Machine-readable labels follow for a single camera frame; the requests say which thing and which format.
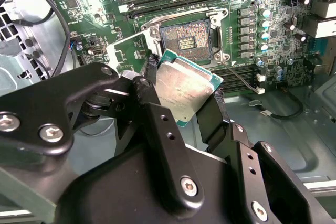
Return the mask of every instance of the electrolytic capacitor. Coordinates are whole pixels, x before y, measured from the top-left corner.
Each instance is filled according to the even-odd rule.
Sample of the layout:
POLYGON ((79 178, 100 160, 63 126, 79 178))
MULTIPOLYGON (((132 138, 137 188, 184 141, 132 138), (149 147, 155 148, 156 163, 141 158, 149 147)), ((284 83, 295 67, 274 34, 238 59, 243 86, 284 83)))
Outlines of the electrolytic capacitor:
POLYGON ((265 44, 265 43, 260 43, 258 48, 261 50, 261 51, 266 51, 268 49, 268 45, 265 44))
POLYGON ((301 35, 301 34, 295 34, 294 35, 295 39, 304 42, 306 40, 306 36, 305 35, 301 35))
POLYGON ((263 19, 262 21, 260 21, 259 26, 263 28, 268 28, 270 26, 270 23, 268 20, 263 19))
POLYGON ((310 0, 299 0, 299 2, 304 4, 304 5, 308 5, 310 0))
POLYGON ((289 23, 289 22, 284 23, 283 26, 284 26, 286 29, 291 30, 291 31, 293 31, 293 30, 295 29, 295 25, 293 25, 292 23, 289 23))
POLYGON ((268 18, 271 15, 271 11, 266 8, 261 9, 259 13, 264 18, 268 18))
POLYGON ((263 40, 268 40, 269 34, 265 31, 262 31, 261 33, 259 33, 259 38, 261 38, 263 40))

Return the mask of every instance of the robotic arm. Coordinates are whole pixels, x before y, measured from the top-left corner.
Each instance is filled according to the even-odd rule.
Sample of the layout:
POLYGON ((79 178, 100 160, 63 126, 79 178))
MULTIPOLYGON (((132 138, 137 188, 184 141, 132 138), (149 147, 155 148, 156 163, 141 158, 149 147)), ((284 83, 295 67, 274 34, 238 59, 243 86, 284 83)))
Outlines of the robotic arm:
POLYGON ((155 56, 145 77, 92 63, 0 97, 1 193, 46 223, 334 223, 271 145, 248 141, 220 92, 197 113, 207 152, 185 146, 156 69, 155 56), (115 157, 68 176, 74 132, 102 115, 116 120, 115 157))

